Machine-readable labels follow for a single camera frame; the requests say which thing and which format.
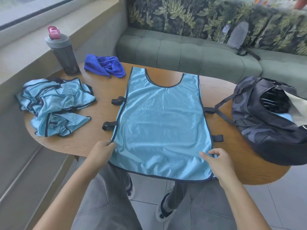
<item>wooden table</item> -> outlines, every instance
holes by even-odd
[[[111,99],[124,96],[129,74],[133,65],[123,63],[126,71],[124,78],[104,77],[81,69],[80,80],[93,87],[97,103],[80,110],[78,113],[83,116],[91,116],[92,119],[84,126],[76,130],[70,136],[61,138],[58,136],[38,137],[34,135],[34,129],[30,125],[33,115],[25,113],[25,125],[32,137],[41,145],[51,150],[73,154],[77,156],[87,156],[91,148],[98,140],[110,140],[112,131],[103,131],[102,124],[105,121],[115,121],[119,106],[111,104]],[[172,86],[177,84],[182,76],[180,72],[164,69],[146,67],[153,82],[161,86]],[[72,79],[63,71],[59,71],[52,77],[62,79]],[[235,84],[228,81],[212,78],[200,77],[202,103],[206,107],[214,107],[215,104],[233,93]],[[231,117],[232,102],[228,102],[221,107],[221,111]],[[217,114],[206,114],[206,120],[213,135],[224,135],[224,142],[214,143],[216,148],[225,149],[231,156],[236,174],[243,184],[260,185],[274,182],[281,178],[290,166],[279,166],[263,160],[256,154],[248,143],[243,139],[240,132],[232,125],[225,122]]]

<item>hand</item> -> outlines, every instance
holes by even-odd
[[[116,144],[114,142],[98,141],[90,151],[82,166],[86,167],[87,172],[95,177],[98,171],[106,166],[115,147]]]
[[[225,188],[226,184],[237,179],[233,162],[228,153],[221,148],[214,148],[208,152],[209,154],[217,154],[217,158],[210,157],[204,152],[199,152],[202,159],[209,163],[213,174],[219,179],[220,184]]]

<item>black backpack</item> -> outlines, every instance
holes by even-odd
[[[289,100],[293,122],[268,111],[260,102],[260,96],[268,90],[283,90]],[[233,99],[230,120],[219,107]],[[294,104],[307,110],[307,100],[297,96],[296,89],[285,83],[263,77],[247,77],[236,86],[234,93],[222,100],[208,113],[216,112],[230,124],[234,124],[252,149],[266,161],[278,165],[307,164],[307,113],[298,111]]]

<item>shoe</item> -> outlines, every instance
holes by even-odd
[[[166,200],[166,198],[171,194],[171,192],[172,192],[172,190],[174,188],[174,185],[175,185],[175,182],[171,181],[170,184],[168,185],[167,189],[166,189],[166,194],[164,195],[161,203],[156,208],[156,219],[159,222],[165,222],[169,218],[172,217],[172,213],[174,212],[174,210],[172,210],[170,212],[165,211],[165,209],[163,208],[163,203]]]
[[[132,200],[135,191],[134,191],[134,187],[133,187],[132,179],[131,179],[130,175],[129,175],[129,178],[130,178],[130,185],[129,185],[128,188],[126,188],[126,193],[127,193],[128,199],[129,199],[129,200]]]

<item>green sofa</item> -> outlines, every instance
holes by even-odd
[[[129,27],[116,45],[121,62],[216,77],[237,83],[263,76],[295,86],[307,97],[307,15],[253,5],[250,0],[127,0]],[[239,56],[217,43],[232,21],[249,23]]]

